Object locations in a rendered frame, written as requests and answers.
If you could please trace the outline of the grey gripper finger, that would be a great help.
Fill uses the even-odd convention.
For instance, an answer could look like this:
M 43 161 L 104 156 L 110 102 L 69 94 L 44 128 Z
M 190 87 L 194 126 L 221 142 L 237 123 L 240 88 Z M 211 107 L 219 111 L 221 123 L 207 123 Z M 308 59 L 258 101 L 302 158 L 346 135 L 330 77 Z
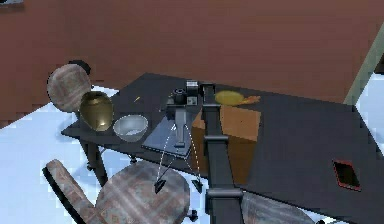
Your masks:
M 196 150 L 196 147 L 194 144 L 194 140 L 193 140 L 190 128 L 187 125 L 185 125 L 185 128 L 186 128 L 186 130 L 188 132 L 188 136 L 190 137 L 190 140 L 191 140 L 192 152 L 195 156 L 195 162 L 196 162 L 196 167 L 197 167 L 197 171 L 195 173 L 196 179 L 192 181 L 192 184 L 195 186 L 196 190 L 199 193 L 202 193 L 203 184 L 201 182 L 200 166 L 199 166 L 199 161 L 198 161 L 198 156 L 197 156 L 197 150 Z
M 162 154 L 161 154 L 161 158 L 160 158 L 160 162 L 159 162 L 159 167 L 158 167 L 157 179 L 156 179 L 156 182 L 154 183 L 154 192 L 156 194 L 158 194 L 161 191 L 161 189 L 164 187 L 164 185 L 166 183 L 166 181 L 162 179 L 164 173 L 161 172 L 161 169 L 163 167 L 163 159 L 164 159 L 164 155 L 165 155 L 165 149 L 168 146 L 168 142 L 169 142 L 169 139 L 171 137 L 171 134 L 175 129 L 176 129 L 176 125 L 173 124 L 170 128 L 170 132 L 168 134 L 168 137 L 166 138 L 166 141 L 165 141 L 165 144 L 164 144 L 164 147 L 162 150 Z

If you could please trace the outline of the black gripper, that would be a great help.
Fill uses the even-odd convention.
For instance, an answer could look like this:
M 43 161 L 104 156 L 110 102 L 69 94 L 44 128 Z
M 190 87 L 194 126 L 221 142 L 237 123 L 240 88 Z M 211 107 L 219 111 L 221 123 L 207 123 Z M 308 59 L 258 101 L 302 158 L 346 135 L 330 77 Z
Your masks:
M 186 91 L 182 88 L 175 89 L 169 96 L 166 104 L 166 116 L 174 121 L 176 130 L 175 148 L 184 148 L 184 127 L 186 125 Z

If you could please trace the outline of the patterned fabric office chair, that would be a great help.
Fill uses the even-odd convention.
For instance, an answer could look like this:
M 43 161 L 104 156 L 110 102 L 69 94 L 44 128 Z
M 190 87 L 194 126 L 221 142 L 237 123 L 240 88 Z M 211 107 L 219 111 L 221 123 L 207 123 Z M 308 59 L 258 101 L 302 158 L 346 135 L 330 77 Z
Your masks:
M 162 189 L 155 190 L 158 172 Z M 198 219 L 190 208 L 190 188 L 174 170 L 139 161 L 113 175 L 91 203 L 63 164 L 54 159 L 43 174 L 76 224 L 182 224 Z
M 82 96 L 91 90 L 91 67 L 83 60 L 71 60 L 57 68 L 47 80 L 47 94 L 53 105 L 63 112 L 79 109 Z
M 248 192 L 244 193 L 241 206 L 245 224 L 315 224 L 294 206 Z

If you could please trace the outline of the grey blue laptop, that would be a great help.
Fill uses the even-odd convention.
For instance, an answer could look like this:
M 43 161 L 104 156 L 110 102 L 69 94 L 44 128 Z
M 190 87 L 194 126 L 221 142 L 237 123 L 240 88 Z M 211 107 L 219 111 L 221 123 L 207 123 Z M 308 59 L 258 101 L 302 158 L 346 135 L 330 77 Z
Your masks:
M 156 128 L 150 133 L 142 144 L 143 148 L 157 152 L 164 152 L 179 158 L 186 158 L 190 154 L 191 147 L 191 118 L 188 117 L 184 126 L 184 143 L 185 146 L 177 148 L 176 127 L 173 120 L 164 117 Z

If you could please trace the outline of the silver bowl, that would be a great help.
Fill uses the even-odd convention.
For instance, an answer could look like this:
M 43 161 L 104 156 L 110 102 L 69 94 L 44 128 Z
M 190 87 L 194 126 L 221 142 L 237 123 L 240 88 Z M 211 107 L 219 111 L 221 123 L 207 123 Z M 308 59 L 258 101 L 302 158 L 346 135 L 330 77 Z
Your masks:
M 126 115 L 113 125 L 114 133 L 123 141 L 137 142 L 145 134 L 148 120 L 142 115 Z

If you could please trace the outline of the brown cardboard box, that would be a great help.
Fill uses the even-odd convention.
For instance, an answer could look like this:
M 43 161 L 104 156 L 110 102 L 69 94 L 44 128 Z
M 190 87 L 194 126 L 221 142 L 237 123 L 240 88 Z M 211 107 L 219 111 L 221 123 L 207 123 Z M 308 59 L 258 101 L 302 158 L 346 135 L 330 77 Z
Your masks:
M 229 137 L 228 156 L 234 182 L 245 184 L 251 168 L 254 151 L 257 145 L 261 113 L 238 107 L 222 106 L 220 120 L 223 134 Z M 205 123 L 198 113 L 192 123 L 192 139 L 195 148 L 191 148 L 191 166 L 194 171 L 200 169 L 201 174 L 208 172 L 208 160 L 204 156 L 203 135 Z

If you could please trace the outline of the orange carrot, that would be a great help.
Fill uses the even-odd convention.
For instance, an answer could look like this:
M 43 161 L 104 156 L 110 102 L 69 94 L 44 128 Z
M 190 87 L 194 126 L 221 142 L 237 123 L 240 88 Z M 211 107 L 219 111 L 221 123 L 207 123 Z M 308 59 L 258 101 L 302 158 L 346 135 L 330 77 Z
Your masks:
M 240 105 L 250 105 L 250 104 L 256 104 L 260 101 L 260 96 L 249 96 L 245 97 L 240 101 Z

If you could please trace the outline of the gold vase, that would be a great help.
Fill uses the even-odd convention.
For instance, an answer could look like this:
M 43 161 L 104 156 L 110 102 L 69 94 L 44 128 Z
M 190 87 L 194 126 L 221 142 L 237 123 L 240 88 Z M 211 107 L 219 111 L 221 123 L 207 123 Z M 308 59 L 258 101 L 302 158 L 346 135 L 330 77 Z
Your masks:
M 82 120 L 98 132 L 106 131 L 113 122 L 114 108 L 110 97 L 101 91 L 83 95 L 79 108 Z

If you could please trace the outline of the dark grey table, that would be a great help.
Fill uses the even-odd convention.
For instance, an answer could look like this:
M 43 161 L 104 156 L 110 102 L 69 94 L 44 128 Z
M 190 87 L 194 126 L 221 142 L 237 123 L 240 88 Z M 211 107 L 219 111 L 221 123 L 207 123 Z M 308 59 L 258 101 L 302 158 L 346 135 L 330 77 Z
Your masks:
M 112 97 L 114 119 L 142 114 L 149 120 L 136 143 L 80 120 L 61 133 L 78 139 L 86 151 L 98 145 L 159 163 L 161 153 L 141 144 L 163 118 L 159 109 L 170 86 L 182 80 L 145 73 Z M 216 84 L 216 91 L 226 89 L 261 96 L 259 103 L 240 106 L 261 112 L 261 122 L 247 182 L 236 187 L 351 224 L 384 224 L 384 156 L 355 106 Z M 353 163 L 361 191 L 338 186 L 333 160 Z

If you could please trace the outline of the black phone red case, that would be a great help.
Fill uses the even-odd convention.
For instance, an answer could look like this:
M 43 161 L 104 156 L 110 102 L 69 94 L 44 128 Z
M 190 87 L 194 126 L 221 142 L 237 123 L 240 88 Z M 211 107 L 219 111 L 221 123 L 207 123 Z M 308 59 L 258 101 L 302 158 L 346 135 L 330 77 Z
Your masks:
M 360 191 L 360 181 L 356 175 L 353 163 L 345 160 L 333 160 L 333 170 L 339 187 Z

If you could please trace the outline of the pale green door frame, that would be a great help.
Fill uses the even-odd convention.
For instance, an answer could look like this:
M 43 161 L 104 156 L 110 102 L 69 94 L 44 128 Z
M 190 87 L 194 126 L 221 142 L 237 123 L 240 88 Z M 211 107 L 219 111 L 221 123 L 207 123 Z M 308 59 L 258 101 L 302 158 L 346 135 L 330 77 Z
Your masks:
M 355 105 L 360 98 L 364 88 L 368 84 L 381 57 L 384 55 L 384 22 L 381 24 L 374 41 L 344 99 L 344 104 Z

